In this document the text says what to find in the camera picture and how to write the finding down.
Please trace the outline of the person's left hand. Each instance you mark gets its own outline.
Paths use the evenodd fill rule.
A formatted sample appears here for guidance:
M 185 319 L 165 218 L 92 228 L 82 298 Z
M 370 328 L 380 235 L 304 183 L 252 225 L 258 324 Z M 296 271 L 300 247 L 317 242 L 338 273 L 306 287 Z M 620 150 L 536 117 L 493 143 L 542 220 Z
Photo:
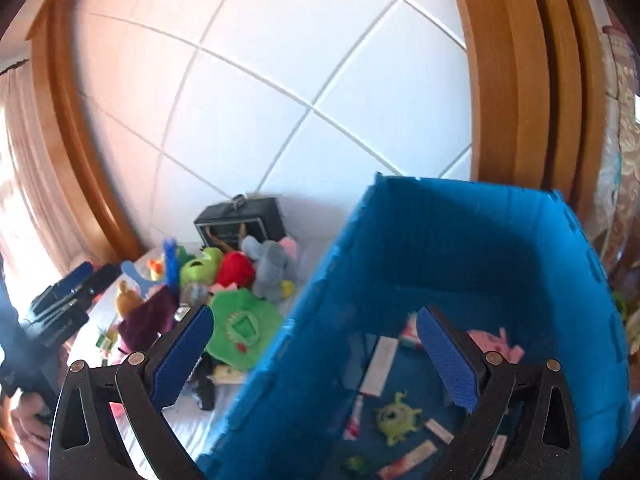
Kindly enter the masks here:
M 49 448 L 51 435 L 51 427 L 39 418 L 45 407 L 46 404 L 38 393 L 23 392 L 10 411 L 10 419 L 20 441 L 33 444 L 43 451 Z

